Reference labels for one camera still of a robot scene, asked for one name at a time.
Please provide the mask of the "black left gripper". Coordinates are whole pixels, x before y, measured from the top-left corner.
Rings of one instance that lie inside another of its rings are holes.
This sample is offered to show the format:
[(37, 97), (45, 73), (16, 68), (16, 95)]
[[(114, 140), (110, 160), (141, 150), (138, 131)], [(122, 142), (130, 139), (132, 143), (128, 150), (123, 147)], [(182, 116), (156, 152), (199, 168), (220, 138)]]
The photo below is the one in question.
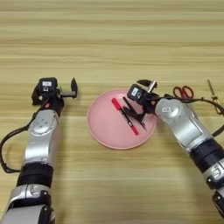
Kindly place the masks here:
[[(78, 85), (75, 78), (72, 78), (71, 90), (72, 92), (60, 92), (53, 96), (49, 96), (46, 99), (46, 102), (44, 102), (43, 105), (41, 106), (41, 110), (53, 110), (58, 115), (60, 115), (65, 105), (64, 99), (67, 97), (71, 97), (73, 99), (77, 97)], [(39, 97), (40, 97), (39, 86), (36, 86), (31, 95), (33, 105), (41, 104), (41, 100), (39, 99)]]

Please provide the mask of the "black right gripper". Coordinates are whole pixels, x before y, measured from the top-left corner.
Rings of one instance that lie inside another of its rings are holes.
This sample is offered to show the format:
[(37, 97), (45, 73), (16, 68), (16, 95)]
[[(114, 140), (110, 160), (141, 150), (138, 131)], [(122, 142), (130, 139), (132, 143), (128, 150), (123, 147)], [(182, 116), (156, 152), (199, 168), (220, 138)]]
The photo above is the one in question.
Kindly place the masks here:
[(142, 97), (143, 111), (141, 113), (137, 113), (137, 111), (129, 105), (129, 115), (141, 123), (146, 113), (155, 113), (155, 107), (157, 106), (159, 95), (154, 93), (154, 89), (158, 87), (158, 84), (155, 80), (138, 80), (137, 83), (147, 87)]

